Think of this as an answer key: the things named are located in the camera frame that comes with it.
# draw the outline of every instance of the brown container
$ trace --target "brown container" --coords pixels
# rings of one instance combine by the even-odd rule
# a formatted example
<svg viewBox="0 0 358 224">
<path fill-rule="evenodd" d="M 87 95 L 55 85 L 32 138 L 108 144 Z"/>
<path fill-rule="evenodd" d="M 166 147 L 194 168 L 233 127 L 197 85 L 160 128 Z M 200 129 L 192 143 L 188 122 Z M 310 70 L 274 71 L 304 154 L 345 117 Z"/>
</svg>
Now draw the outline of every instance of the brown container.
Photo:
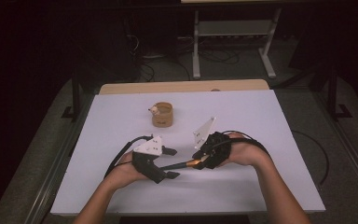
<svg viewBox="0 0 358 224">
<path fill-rule="evenodd" d="M 168 128 L 173 123 L 173 108 L 170 103 L 159 102 L 156 103 L 159 114 L 153 115 L 153 125 L 158 128 Z"/>
</svg>

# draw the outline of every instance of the hand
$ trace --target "hand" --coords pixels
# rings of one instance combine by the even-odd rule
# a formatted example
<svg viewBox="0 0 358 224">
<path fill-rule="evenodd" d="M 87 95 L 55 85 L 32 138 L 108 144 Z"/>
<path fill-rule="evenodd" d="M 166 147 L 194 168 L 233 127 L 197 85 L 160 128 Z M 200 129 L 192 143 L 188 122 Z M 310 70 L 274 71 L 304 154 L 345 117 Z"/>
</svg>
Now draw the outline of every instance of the hand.
<svg viewBox="0 0 358 224">
<path fill-rule="evenodd" d="M 102 184 L 106 185 L 111 190 L 116 190 L 124 188 L 136 180 L 147 179 L 146 176 L 139 173 L 135 167 L 133 167 L 131 161 L 132 151 L 125 153 L 121 157 L 117 166 L 103 180 Z"/>
<path fill-rule="evenodd" d="M 244 138 L 240 133 L 229 133 L 230 138 Z M 239 165 L 257 166 L 260 162 L 270 160 L 269 155 L 261 148 L 252 144 L 239 142 L 231 144 L 231 152 L 227 160 L 223 161 L 219 166 L 234 162 Z"/>
</svg>

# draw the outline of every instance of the wooden desk top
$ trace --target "wooden desk top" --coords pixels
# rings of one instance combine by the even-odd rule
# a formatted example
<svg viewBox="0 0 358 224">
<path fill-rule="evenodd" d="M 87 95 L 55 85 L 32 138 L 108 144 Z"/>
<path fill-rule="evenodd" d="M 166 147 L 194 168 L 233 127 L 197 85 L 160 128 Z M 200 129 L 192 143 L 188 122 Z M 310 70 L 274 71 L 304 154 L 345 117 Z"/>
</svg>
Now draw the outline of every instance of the wooden desk top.
<svg viewBox="0 0 358 224">
<path fill-rule="evenodd" d="M 255 90 L 269 90 L 269 84 L 263 79 L 118 83 L 103 85 L 100 94 Z"/>
</svg>

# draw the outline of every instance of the desk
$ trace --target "desk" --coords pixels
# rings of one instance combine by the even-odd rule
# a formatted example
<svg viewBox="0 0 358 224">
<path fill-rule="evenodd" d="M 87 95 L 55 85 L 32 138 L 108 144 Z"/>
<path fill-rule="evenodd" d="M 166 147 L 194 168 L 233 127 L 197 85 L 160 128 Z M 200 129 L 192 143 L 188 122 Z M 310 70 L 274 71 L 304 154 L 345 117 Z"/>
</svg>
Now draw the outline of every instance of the desk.
<svg viewBox="0 0 358 224">
<path fill-rule="evenodd" d="M 165 85 L 170 87 L 169 92 L 160 89 Z M 115 87 L 124 93 L 115 91 Z M 210 91 L 211 88 L 221 91 Z M 151 123 L 147 108 L 160 101 L 173 105 L 174 119 L 170 128 L 156 128 Z M 211 116 L 217 117 L 213 132 L 237 130 L 261 142 L 306 211 L 324 210 L 275 93 L 268 90 L 263 80 L 231 80 L 102 87 L 91 106 L 51 213 L 75 215 L 80 212 L 112 159 L 127 142 L 140 135 L 160 135 L 164 146 L 178 150 L 173 157 L 163 155 L 156 159 L 157 166 L 188 160 L 195 152 L 193 131 Z M 229 164 L 214 170 L 189 168 L 179 173 L 176 179 L 165 179 L 158 185 L 145 180 L 118 190 L 107 213 L 183 216 L 267 210 L 252 167 Z"/>
</svg>

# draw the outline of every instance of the person's right hand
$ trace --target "person's right hand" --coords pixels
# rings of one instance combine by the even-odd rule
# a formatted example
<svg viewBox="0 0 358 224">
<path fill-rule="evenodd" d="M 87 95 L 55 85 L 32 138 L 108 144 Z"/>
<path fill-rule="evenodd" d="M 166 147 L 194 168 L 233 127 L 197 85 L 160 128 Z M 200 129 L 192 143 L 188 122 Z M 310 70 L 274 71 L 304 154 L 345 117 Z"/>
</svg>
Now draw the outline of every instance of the person's right hand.
<svg viewBox="0 0 358 224">
<path fill-rule="evenodd" d="M 229 133 L 230 138 L 244 138 L 240 133 Z M 257 166 L 260 162 L 270 160 L 270 157 L 261 148 L 249 143 L 239 142 L 231 144 L 231 152 L 227 160 L 219 166 L 234 162 L 239 165 Z"/>
</svg>

